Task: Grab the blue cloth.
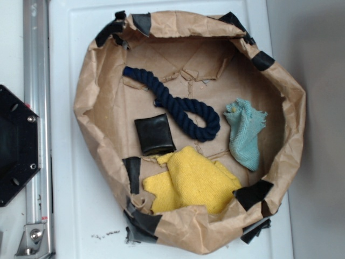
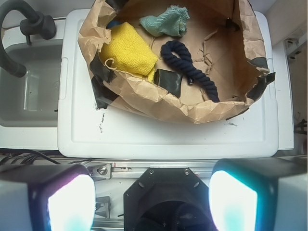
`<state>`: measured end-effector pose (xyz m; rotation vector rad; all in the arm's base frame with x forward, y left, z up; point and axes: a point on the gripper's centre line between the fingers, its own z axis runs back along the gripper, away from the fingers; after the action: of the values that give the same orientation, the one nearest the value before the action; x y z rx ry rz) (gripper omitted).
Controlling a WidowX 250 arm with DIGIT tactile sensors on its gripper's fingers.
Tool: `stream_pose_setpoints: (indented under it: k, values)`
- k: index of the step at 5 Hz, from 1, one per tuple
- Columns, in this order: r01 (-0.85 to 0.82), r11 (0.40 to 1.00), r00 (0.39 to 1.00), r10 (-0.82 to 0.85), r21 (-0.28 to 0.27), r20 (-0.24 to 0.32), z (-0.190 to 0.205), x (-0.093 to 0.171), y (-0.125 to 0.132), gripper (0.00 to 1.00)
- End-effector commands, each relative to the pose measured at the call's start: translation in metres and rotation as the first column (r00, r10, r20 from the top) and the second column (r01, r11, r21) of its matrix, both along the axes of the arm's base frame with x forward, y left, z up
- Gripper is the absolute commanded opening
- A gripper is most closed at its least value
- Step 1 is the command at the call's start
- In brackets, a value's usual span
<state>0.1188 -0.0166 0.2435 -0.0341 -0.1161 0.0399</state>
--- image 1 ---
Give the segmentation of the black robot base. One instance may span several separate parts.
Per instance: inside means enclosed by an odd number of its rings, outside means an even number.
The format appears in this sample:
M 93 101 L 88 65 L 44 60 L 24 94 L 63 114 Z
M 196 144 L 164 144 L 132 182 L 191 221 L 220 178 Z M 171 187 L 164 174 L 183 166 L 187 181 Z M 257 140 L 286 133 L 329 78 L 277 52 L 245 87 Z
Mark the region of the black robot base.
M 39 171 L 39 117 L 1 85 L 1 207 Z

